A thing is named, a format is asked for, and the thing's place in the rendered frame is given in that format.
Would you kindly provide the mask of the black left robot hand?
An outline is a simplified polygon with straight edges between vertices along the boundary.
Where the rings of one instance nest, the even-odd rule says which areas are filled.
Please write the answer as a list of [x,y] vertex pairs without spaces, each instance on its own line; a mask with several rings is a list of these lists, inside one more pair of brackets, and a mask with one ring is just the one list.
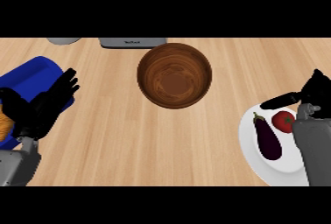
[[54,86],[29,102],[9,87],[0,87],[0,104],[5,115],[15,121],[12,137],[42,139],[52,130],[60,112],[79,91],[77,71],[70,68],[58,78]]

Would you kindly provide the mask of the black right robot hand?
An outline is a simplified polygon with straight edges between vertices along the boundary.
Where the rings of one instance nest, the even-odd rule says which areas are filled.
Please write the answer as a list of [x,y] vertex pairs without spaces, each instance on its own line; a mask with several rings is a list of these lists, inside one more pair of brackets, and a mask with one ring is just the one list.
[[265,101],[262,109],[280,109],[296,103],[311,103],[321,109],[312,114],[317,119],[331,118],[331,79],[320,69],[308,80],[300,92],[290,92]]

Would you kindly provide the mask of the red tomato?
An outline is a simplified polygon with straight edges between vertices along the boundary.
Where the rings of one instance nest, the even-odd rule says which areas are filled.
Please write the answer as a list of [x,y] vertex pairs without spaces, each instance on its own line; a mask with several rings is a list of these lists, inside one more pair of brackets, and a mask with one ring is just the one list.
[[284,133],[293,132],[295,115],[287,111],[280,111],[272,117],[274,127]]

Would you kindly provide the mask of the white plate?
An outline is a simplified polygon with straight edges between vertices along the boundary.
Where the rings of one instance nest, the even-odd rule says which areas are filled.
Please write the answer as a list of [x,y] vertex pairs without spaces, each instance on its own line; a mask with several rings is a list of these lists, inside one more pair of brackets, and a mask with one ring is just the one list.
[[[243,114],[238,128],[243,154],[255,173],[269,186],[309,186],[306,168],[302,153],[296,147],[295,136],[292,133],[280,131],[272,125],[272,117],[280,111],[287,111],[296,116],[296,112],[287,107],[269,110],[262,109],[261,105],[252,106]],[[283,156],[277,160],[266,159],[259,149],[255,114],[266,119],[283,146]]]

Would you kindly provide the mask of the brown wooden bowl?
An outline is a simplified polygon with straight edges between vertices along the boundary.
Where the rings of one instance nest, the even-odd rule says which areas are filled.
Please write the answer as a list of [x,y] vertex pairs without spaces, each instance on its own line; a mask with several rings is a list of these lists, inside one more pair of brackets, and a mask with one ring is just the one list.
[[212,82],[210,61],[193,46],[163,44],[144,55],[138,66],[139,89],[166,109],[184,109],[197,103]]

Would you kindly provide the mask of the orange bread loaf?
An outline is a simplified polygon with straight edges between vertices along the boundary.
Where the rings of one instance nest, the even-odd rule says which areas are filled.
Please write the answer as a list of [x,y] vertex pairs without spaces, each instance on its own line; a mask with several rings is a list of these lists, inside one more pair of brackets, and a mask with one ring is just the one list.
[[3,105],[0,104],[0,142],[6,140],[14,126],[15,121],[6,116],[3,112]]

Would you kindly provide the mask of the dark purple eggplant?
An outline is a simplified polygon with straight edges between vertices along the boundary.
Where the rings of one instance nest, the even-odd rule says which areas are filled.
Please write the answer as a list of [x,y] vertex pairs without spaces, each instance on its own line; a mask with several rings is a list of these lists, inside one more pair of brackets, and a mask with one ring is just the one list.
[[262,155],[268,160],[278,160],[283,156],[283,146],[268,121],[258,113],[253,113],[253,125]]

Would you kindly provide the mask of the grey round object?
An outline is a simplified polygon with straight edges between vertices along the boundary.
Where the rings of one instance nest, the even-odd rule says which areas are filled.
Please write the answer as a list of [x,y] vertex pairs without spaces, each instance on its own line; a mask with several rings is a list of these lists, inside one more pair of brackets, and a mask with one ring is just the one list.
[[79,38],[48,38],[48,41],[58,46],[64,46],[76,43]]

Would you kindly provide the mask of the grey flat appliance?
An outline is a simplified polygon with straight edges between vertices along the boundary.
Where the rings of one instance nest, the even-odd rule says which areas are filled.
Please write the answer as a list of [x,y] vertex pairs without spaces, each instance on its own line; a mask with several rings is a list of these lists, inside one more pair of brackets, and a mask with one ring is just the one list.
[[167,43],[166,38],[99,38],[104,48],[150,49]]

